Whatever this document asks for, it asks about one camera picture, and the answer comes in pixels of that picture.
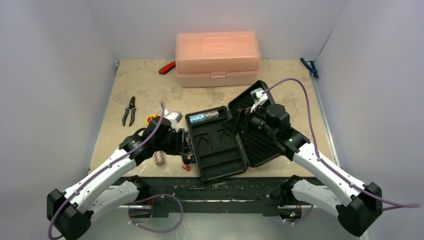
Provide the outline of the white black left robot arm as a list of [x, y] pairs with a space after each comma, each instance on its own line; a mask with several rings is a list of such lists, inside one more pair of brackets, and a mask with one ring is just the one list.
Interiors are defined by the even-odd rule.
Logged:
[[156, 116], [147, 127], [127, 136], [111, 156], [85, 178], [63, 191], [52, 190], [46, 197], [48, 238], [55, 239], [52, 235], [55, 228], [60, 233], [58, 240], [77, 240], [94, 221], [122, 205], [153, 204], [156, 198], [168, 197], [167, 193], [152, 194], [150, 186], [137, 175], [120, 185], [113, 184], [156, 152], [187, 155], [185, 131], [178, 128], [180, 120], [181, 115], [176, 112]]

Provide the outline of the black plastic poker case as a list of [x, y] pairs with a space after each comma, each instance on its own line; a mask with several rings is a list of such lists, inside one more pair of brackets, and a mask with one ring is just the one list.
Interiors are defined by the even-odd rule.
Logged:
[[186, 136], [190, 138], [193, 161], [197, 164], [200, 180], [210, 182], [228, 178], [257, 168], [280, 156], [278, 148], [268, 137], [256, 132], [233, 135], [222, 123], [235, 115], [236, 110], [251, 107], [254, 100], [251, 91], [267, 84], [258, 80], [231, 100], [226, 106], [209, 109], [217, 110], [219, 117], [198, 123], [190, 123], [189, 116], [203, 114], [206, 110], [185, 115], [188, 127]]

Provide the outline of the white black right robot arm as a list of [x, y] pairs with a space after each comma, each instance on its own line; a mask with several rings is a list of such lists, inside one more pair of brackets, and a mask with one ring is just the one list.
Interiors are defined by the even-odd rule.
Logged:
[[335, 216], [350, 234], [360, 237], [383, 213], [381, 188], [349, 175], [320, 154], [316, 145], [291, 126], [281, 104], [238, 109], [222, 124], [232, 134], [256, 131], [270, 140], [278, 153], [312, 173], [321, 185], [293, 175], [280, 186], [278, 205], [306, 202]]

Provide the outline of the blue poker chip stack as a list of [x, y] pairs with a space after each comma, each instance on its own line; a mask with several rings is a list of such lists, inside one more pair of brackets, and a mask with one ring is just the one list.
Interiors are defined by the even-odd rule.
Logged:
[[191, 124], [201, 123], [205, 120], [206, 120], [206, 117], [203, 113], [199, 113], [199, 114], [189, 116], [189, 121], [190, 121]]

